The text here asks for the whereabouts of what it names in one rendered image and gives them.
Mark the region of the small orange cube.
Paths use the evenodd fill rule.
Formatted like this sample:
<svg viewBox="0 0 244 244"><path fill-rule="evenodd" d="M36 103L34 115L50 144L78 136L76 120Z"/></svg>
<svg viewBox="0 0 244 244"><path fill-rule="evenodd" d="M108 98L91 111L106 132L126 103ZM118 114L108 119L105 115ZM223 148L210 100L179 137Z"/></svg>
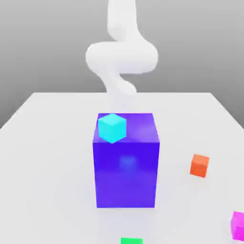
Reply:
<svg viewBox="0 0 244 244"><path fill-rule="evenodd" d="M205 178L209 159L210 158L207 156L194 154L191 162L190 174Z"/></svg>

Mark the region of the large blue box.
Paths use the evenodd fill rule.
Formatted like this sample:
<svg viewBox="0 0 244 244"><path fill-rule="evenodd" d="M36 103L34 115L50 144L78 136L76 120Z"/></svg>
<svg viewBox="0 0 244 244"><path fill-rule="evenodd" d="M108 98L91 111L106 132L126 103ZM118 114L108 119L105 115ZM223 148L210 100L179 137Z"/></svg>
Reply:
<svg viewBox="0 0 244 244"><path fill-rule="evenodd" d="M155 206L160 140L152 113L119 113L126 137L109 143L95 127L92 147L98 208Z"/></svg>

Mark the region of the small green cube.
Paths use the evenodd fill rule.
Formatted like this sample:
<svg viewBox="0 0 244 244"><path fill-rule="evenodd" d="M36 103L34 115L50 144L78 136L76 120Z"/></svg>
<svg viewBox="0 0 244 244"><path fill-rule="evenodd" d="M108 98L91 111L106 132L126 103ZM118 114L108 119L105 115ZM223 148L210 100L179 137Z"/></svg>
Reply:
<svg viewBox="0 0 244 244"><path fill-rule="evenodd" d="M143 244L143 239L122 237L121 244Z"/></svg>

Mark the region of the small magenta cube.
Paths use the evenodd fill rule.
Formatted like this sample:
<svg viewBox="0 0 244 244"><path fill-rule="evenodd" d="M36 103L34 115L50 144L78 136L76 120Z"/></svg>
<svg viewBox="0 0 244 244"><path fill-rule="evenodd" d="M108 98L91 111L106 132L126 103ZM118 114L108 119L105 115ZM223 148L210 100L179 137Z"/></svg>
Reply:
<svg viewBox="0 0 244 244"><path fill-rule="evenodd" d="M244 242L244 213L234 211L231 219L231 233L234 240Z"/></svg>

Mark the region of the small cyan cube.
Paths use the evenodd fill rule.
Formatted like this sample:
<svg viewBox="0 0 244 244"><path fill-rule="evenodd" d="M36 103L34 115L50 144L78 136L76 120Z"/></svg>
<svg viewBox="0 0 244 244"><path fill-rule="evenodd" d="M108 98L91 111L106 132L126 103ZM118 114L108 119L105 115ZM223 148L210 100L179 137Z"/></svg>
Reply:
<svg viewBox="0 0 244 244"><path fill-rule="evenodd" d="M114 113L98 119L99 137L109 143L115 143L126 137L127 120Z"/></svg>

